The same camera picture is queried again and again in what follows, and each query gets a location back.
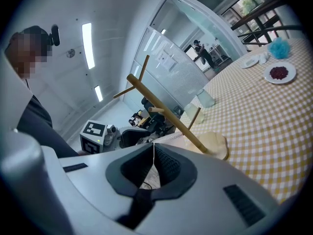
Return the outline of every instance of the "paper sign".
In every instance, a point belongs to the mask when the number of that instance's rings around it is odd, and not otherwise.
[[[174,64],[176,64],[176,61],[163,50],[157,56],[156,60],[168,71],[170,70],[171,67],[173,67]]]

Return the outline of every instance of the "wooden stick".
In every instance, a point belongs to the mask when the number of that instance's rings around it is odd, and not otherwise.
[[[126,90],[124,90],[124,91],[122,91],[122,92],[120,92],[120,93],[114,95],[113,98],[117,98],[117,97],[119,97],[119,96],[122,96],[123,94],[125,94],[125,93],[127,93],[127,92],[130,92],[130,91],[133,90],[133,89],[135,89],[135,87],[134,87],[134,86],[131,86],[131,87],[129,87],[128,89],[126,89]]]
[[[145,72],[145,70],[146,70],[146,66],[147,66],[149,57],[150,57],[150,56],[147,55],[147,56],[146,56],[146,59],[145,59],[145,62],[143,63],[143,66],[142,66],[142,69],[141,69],[141,73],[140,73],[140,75],[139,75],[139,81],[140,81],[140,82],[141,82],[142,77],[143,77],[143,74],[144,74],[144,72]]]
[[[194,116],[194,118],[191,120],[190,125],[188,126],[188,130],[191,129],[191,126],[192,126],[192,125],[194,124],[194,122],[196,121],[196,118],[197,118],[197,116],[198,116],[200,110],[201,110],[201,108],[199,107],[198,110],[197,110],[197,112],[196,112],[196,114],[195,114],[195,116]]]
[[[164,112],[164,110],[163,109],[161,109],[161,108],[155,108],[155,107],[149,107],[149,112]]]
[[[200,142],[197,137],[168,109],[147,87],[145,87],[133,74],[127,76],[127,80],[155,107],[164,110],[163,115],[175,125],[191,143],[193,143],[201,152],[208,152],[207,148]]]

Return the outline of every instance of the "small white bowl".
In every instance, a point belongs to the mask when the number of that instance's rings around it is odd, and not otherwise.
[[[281,67],[281,66],[286,67],[286,69],[288,70],[288,75],[283,79],[272,78],[270,73],[269,73],[271,71],[271,69],[273,69],[274,67]],[[266,81],[268,81],[272,84],[285,84],[285,83],[292,81],[294,79],[294,77],[296,76],[296,74],[297,74],[297,70],[295,69],[295,67],[291,63],[278,62],[278,63],[274,63],[274,64],[267,66],[264,70],[263,76],[266,79]]]

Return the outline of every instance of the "blue sponge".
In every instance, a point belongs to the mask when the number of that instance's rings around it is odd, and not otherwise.
[[[282,38],[278,37],[268,45],[268,51],[277,59],[287,58],[290,45],[286,40],[282,40]]]

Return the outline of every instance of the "wooden stand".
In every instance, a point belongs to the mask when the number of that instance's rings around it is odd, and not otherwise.
[[[148,99],[155,107],[164,110],[163,115],[170,120],[201,152],[207,153],[208,150],[197,139],[197,137],[188,130],[188,128],[168,109],[147,87],[145,87],[133,74],[127,76],[127,80]]]
[[[149,112],[159,112],[163,114],[173,125],[175,125],[183,135],[185,135],[192,143],[190,150],[196,152],[206,153],[215,158],[226,159],[228,157],[228,149],[226,146],[226,140],[221,134],[216,134],[214,132],[203,133],[199,136],[200,140],[190,131],[191,126],[195,122],[201,108],[198,108],[194,118],[192,119],[188,128],[168,109],[146,86],[141,82],[143,73],[146,69],[146,65],[149,60],[149,55],[147,55],[142,71],[140,73],[139,79],[137,79],[133,74],[127,76],[127,80],[133,85],[132,87],[116,94],[114,98],[117,98],[126,92],[133,89],[137,89],[143,96],[145,96],[155,107],[150,107]]]

